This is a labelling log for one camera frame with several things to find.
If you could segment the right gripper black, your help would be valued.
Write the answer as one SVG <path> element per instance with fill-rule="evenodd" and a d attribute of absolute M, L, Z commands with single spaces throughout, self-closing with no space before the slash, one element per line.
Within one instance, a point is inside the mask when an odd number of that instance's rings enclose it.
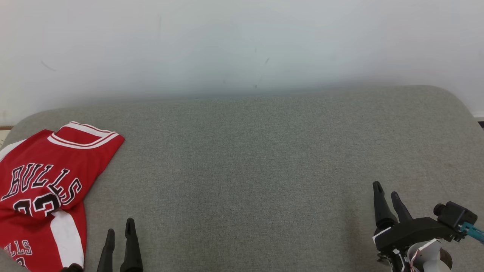
<path fill-rule="evenodd" d="M 442 241 L 452 241 L 454 230 L 429 217 L 413 219 L 398 193 L 392 192 L 397 223 L 380 182 L 373 182 L 373 193 L 377 261 L 391 272 L 451 272 L 453 260 Z"/>

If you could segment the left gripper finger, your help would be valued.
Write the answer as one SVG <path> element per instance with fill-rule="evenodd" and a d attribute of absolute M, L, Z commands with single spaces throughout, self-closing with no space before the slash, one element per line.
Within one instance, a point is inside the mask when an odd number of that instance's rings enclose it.
<path fill-rule="evenodd" d="M 102 248 L 102 253 L 99 259 L 97 272 L 113 272 L 113 252 L 115 249 L 115 231 L 109 229 L 107 237 Z"/>
<path fill-rule="evenodd" d="M 126 249 L 123 263 L 120 266 L 121 272 L 143 272 L 143 262 L 140 252 L 140 243 L 138 241 L 135 229 L 135 221 L 128 218 L 126 222 Z"/>

